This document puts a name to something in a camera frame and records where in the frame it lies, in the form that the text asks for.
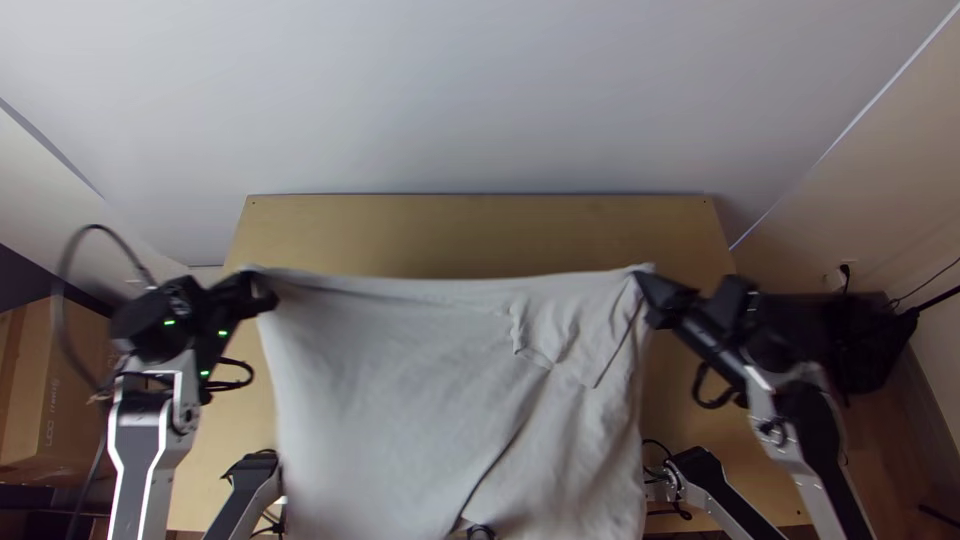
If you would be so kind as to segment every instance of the white cloth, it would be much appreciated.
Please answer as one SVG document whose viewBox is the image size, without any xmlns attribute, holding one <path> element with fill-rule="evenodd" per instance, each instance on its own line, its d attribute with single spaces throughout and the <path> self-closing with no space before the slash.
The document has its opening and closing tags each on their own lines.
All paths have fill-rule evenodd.
<svg viewBox="0 0 960 540">
<path fill-rule="evenodd" d="M 476 281 L 261 270 L 291 538 L 639 538 L 631 272 Z"/>
</svg>

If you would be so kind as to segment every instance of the wooden table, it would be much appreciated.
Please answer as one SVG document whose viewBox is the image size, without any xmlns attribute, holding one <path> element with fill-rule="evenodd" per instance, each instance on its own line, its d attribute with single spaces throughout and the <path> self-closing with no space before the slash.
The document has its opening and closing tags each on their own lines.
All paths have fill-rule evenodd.
<svg viewBox="0 0 960 540">
<path fill-rule="evenodd" d="M 734 271 L 714 212 L 702 196 L 287 195 L 249 197 L 225 271 L 246 263 L 329 274 L 493 278 L 607 270 L 653 261 L 673 279 L 714 289 Z M 274 445 L 270 375 L 255 325 L 236 332 L 227 355 L 249 362 L 256 381 L 205 407 L 193 451 L 177 469 L 172 530 L 206 530 L 230 486 L 219 480 L 246 452 Z M 690 387 L 699 360 L 658 332 L 645 356 L 642 432 L 679 451 L 710 449 L 731 483 L 777 526 L 809 523 L 790 477 L 763 453 L 735 406 L 697 407 Z M 228 368 L 222 371 L 227 376 Z M 704 395 L 723 385 L 708 377 Z M 661 459 L 649 450 L 651 459 Z M 654 516 L 647 532 L 716 529 L 705 514 Z"/>
</svg>

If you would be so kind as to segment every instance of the electrical cord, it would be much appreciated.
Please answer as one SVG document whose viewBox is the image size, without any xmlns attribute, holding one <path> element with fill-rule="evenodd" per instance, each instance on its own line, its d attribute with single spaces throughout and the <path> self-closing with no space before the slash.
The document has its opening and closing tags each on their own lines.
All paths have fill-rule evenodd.
<svg viewBox="0 0 960 540">
<path fill-rule="evenodd" d="M 917 292 L 919 292 L 920 289 L 923 289 L 924 287 L 926 287 L 927 285 L 929 285 L 930 283 L 932 283 L 933 280 L 935 280 L 935 279 L 937 279 L 938 277 L 942 276 L 947 270 L 949 270 L 949 269 L 953 268 L 954 266 L 956 266 L 957 263 L 960 263 L 960 257 L 957 257 L 956 259 L 953 260 L 953 262 L 951 262 L 950 264 L 948 264 L 948 265 L 944 266 L 943 268 L 941 268 L 939 272 L 937 272 L 936 274 L 932 275 L 929 279 L 927 279 L 926 281 L 924 281 L 923 283 L 921 283 L 920 285 L 918 285 L 918 286 L 917 286 L 916 288 L 914 288 L 912 291 L 908 292 L 907 294 L 905 294 L 905 295 L 903 295 L 903 296 L 900 296 L 900 297 L 898 297 L 898 298 L 894 298 L 893 300 L 890 300 L 890 302 L 887 304 L 887 306 L 888 306 L 890 309 L 897 309 L 898 307 L 900 307 L 900 302 L 906 300 L 907 298 L 910 298 L 911 296 L 913 296 L 914 294 L 916 294 Z"/>
<path fill-rule="evenodd" d="M 709 401 L 704 400 L 700 397 L 700 389 L 703 387 L 703 382 L 707 378 L 707 373 L 710 372 L 710 364 L 706 362 L 700 362 L 700 365 L 697 366 L 697 373 L 693 377 L 693 387 L 690 389 L 690 395 L 693 397 L 693 401 L 703 407 L 704 409 L 714 410 L 723 407 L 730 402 L 731 399 L 737 396 L 737 390 L 730 386 L 723 391 L 719 396 Z"/>
<path fill-rule="evenodd" d="M 666 459 L 670 459 L 673 457 L 673 452 L 671 452 L 670 449 L 667 448 L 667 445 L 663 444 L 662 442 L 656 439 L 643 439 L 640 443 L 640 446 L 644 446 L 647 444 L 652 444 L 654 446 L 659 447 L 661 450 L 663 450 L 663 452 L 667 455 Z M 658 482 L 665 482 L 667 480 L 670 480 L 670 477 L 662 474 L 658 474 L 654 472 L 652 469 L 650 469 L 649 467 L 647 467 L 646 465 L 643 466 L 643 472 L 653 477 L 653 480 L 645 480 L 644 484 L 656 484 Z M 681 508 L 680 502 L 678 500 L 673 501 L 673 508 L 670 510 L 651 510 L 647 512 L 648 516 L 666 516 L 666 515 L 673 515 L 673 514 L 680 516 L 680 519 L 684 521 L 690 521 L 691 519 L 693 519 L 693 514 Z"/>
<path fill-rule="evenodd" d="M 86 225 L 81 227 L 76 232 L 74 232 L 70 238 L 67 240 L 67 244 L 63 248 L 63 252 L 60 255 L 60 260 L 57 263 L 56 273 L 57 278 L 53 282 L 52 287 L 52 301 L 50 304 L 51 318 L 53 319 L 53 331 L 54 336 L 56 337 L 57 345 L 60 347 L 61 352 L 63 353 L 64 359 L 66 359 L 67 364 L 76 372 L 80 380 L 90 389 L 90 391 L 97 395 L 100 393 L 101 385 L 97 383 L 96 378 L 89 370 L 83 365 L 83 362 L 80 360 L 79 355 L 77 354 L 76 349 L 73 348 L 73 343 L 70 340 L 70 333 L 67 326 L 66 318 L 66 306 L 65 306 L 65 297 L 66 297 L 66 284 L 67 277 L 70 273 L 70 267 L 73 264 L 73 259 L 76 256 L 77 248 L 80 246 L 80 242 L 92 231 L 102 231 L 107 236 L 109 236 L 126 254 L 127 258 L 133 264 L 134 269 L 137 274 L 140 276 L 140 279 L 143 280 L 150 287 L 156 287 L 157 282 L 154 280 L 153 275 L 150 271 L 140 262 L 140 259 L 137 258 L 137 255 L 130 249 L 130 246 L 120 238 L 113 229 L 106 227 L 104 225 Z M 87 472 L 87 477 L 83 481 L 83 485 L 80 488 L 80 492 L 77 496 L 77 503 L 73 508 L 73 512 L 70 515 L 70 522 L 67 525 L 67 540 L 74 540 L 77 532 L 77 526 L 79 524 L 80 513 L 83 511 L 84 502 L 86 502 L 87 494 L 90 491 L 90 486 L 93 484 L 95 477 L 97 475 L 97 470 L 100 468 L 100 462 L 103 461 L 103 452 L 107 446 L 107 413 L 108 407 L 105 404 L 102 404 L 100 407 L 100 413 L 102 416 L 104 429 L 100 432 L 100 442 L 97 446 L 97 452 L 94 455 L 93 463 L 90 465 L 90 470 Z"/>
<path fill-rule="evenodd" d="M 250 386 L 253 383 L 254 370 L 250 364 L 241 362 L 240 360 L 233 360 L 232 358 L 221 358 L 220 363 L 228 366 L 243 368 L 243 370 L 247 372 L 247 378 L 246 380 L 235 382 L 207 381 L 203 387 L 208 392 L 229 392 L 230 390 L 237 390 L 245 386 Z"/>
</svg>

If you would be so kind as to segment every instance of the beige wall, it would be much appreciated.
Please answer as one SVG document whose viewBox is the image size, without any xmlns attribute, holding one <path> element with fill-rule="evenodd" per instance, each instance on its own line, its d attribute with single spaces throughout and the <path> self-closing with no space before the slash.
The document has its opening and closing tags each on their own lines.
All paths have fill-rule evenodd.
<svg viewBox="0 0 960 540">
<path fill-rule="evenodd" d="M 853 289 L 891 296 L 960 256 L 960 17 L 733 253 L 780 291 L 822 291 L 856 259 Z M 960 268 L 904 305 L 957 283 Z M 924 313 L 911 345 L 960 446 L 960 298 Z"/>
</svg>

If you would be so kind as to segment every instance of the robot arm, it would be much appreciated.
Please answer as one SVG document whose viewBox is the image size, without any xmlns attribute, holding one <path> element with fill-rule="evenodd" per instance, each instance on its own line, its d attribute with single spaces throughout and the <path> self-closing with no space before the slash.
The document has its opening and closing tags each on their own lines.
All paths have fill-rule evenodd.
<svg viewBox="0 0 960 540">
<path fill-rule="evenodd" d="M 803 317 L 737 276 L 724 278 L 710 299 L 656 274 L 635 277 L 648 302 L 647 322 L 672 330 L 715 369 L 730 384 L 728 397 L 745 398 L 738 402 L 749 407 L 754 435 L 793 477 L 820 537 L 873 539 L 840 465 L 840 421 L 823 369 L 791 335 L 790 326 Z M 662 500 L 682 497 L 705 508 L 732 538 L 782 538 L 727 484 L 719 461 L 706 450 L 674 456 L 664 472 L 670 481 Z"/>
<path fill-rule="evenodd" d="M 124 305 L 111 320 L 114 346 L 126 360 L 114 381 L 108 450 L 117 469 L 108 537 L 162 540 L 173 474 L 190 451 L 201 407 L 218 391 L 249 384 L 211 381 L 241 320 L 273 309 L 271 292 L 254 296 L 253 276 L 235 274 L 209 290 L 189 276 L 164 283 Z M 143 380 L 152 386 L 144 388 Z M 280 495 L 276 455 L 251 454 L 227 473 L 234 491 L 204 538 L 246 540 Z"/>
</svg>

